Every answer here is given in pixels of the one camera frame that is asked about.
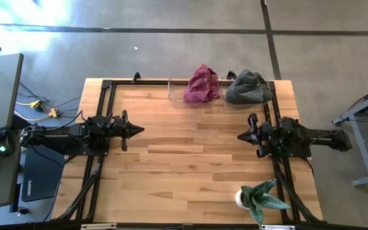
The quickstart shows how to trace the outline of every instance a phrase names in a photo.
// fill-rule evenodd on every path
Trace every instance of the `gray floor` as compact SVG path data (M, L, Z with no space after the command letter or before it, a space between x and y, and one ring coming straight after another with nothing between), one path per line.
M267 0L273 29L368 31L368 0ZM0 23L79 27L264 29L258 0L0 1ZM368 93L368 36L275 36L282 79L290 79L302 123L333 128L331 120ZM86 77L188 76L202 62L219 75L244 68L273 79L266 35L48 33L0 29L0 54L23 52L22 82L59 104L82 92ZM64 106L73 109L78 101ZM18 107L29 117L37 117ZM68 119L50 120L59 125ZM368 226L367 176L354 148L339 153L312 147L316 186L325 220ZM0 224L41 221L51 200L23 204L16 217L0 208Z

